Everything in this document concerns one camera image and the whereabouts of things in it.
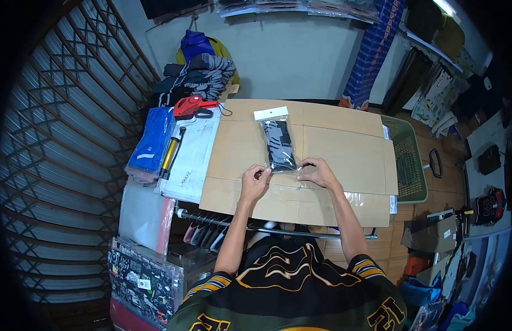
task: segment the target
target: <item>black handle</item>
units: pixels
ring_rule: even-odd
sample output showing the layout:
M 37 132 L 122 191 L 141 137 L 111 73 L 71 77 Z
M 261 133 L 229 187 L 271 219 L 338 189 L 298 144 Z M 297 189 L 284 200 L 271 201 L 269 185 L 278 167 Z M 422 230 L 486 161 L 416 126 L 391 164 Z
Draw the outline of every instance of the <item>black handle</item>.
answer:
M 199 119 L 211 119 L 212 117 L 214 117 L 213 111 L 211 111 L 210 109 L 204 109 L 201 107 L 199 107 L 195 111 L 194 115 L 196 118 L 199 118 Z
M 434 164 L 434 159 L 432 158 L 432 155 L 436 154 L 436 158 L 438 159 L 438 166 L 440 167 L 440 173 L 436 173 L 436 165 Z M 432 175 L 436 178 L 442 178 L 443 177 L 443 167 L 442 167 L 442 159 L 440 159 L 440 154 L 438 152 L 438 149 L 434 148 L 429 153 L 429 165 L 431 166 Z

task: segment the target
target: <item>green basket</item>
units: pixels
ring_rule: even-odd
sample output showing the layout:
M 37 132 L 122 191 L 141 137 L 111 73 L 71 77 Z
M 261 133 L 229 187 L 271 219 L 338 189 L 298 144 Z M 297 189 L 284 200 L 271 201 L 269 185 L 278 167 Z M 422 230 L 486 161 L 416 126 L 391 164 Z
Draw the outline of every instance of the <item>green basket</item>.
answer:
M 425 202 L 429 191 L 414 128 L 409 122 L 390 116 L 381 115 L 381 120 L 394 143 L 398 204 Z

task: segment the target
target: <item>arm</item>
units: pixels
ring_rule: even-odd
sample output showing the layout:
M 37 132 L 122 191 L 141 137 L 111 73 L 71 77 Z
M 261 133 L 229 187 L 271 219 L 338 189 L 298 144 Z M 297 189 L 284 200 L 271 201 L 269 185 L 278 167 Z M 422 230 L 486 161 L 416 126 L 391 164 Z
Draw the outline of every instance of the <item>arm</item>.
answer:
M 241 195 L 236 206 L 236 212 L 217 255 L 214 272 L 224 271 L 234 276 L 238 271 L 243 253 L 249 211 L 254 202 L 263 195 L 266 188 L 266 180 L 270 174 L 271 169 L 256 164 L 243 173 L 241 178 Z
M 298 176 L 299 181 L 311 181 L 323 188 L 327 188 L 337 225 L 341 235 L 342 252 L 346 257 L 346 261 L 350 262 L 359 254 L 367 254 L 368 247 L 366 245 L 365 234 L 357 216 L 352 210 L 350 203 L 344 195 L 342 185 L 339 183 L 326 161 L 320 158 L 308 157 L 299 163 L 300 167 L 306 165 L 314 165 L 316 171 L 309 175 Z

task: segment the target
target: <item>black jersey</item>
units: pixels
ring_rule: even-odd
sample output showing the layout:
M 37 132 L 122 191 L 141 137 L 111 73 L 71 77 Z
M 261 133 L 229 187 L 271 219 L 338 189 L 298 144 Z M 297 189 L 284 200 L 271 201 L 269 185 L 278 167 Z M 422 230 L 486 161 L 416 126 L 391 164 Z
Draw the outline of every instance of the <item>black jersey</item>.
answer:
M 400 330 L 405 323 L 398 289 L 368 255 L 344 269 L 312 243 L 270 237 L 244 260 L 254 252 L 236 278 L 217 272 L 189 290 L 168 330 Z

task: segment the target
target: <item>fluorescent light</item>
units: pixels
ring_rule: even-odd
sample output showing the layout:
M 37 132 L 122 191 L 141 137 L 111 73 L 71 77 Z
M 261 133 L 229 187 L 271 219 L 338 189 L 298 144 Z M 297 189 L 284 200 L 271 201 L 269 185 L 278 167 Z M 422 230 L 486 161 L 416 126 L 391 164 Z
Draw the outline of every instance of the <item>fluorescent light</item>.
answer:
M 454 10 L 454 8 L 451 7 L 451 5 L 447 1 L 445 1 L 445 0 L 433 0 L 433 1 L 441 9 L 443 9 L 443 11 L 445 11 L 445 13 L 447 13 L 447 15 L 449 15 L 451 17 L 456 15 L 456 10 Z

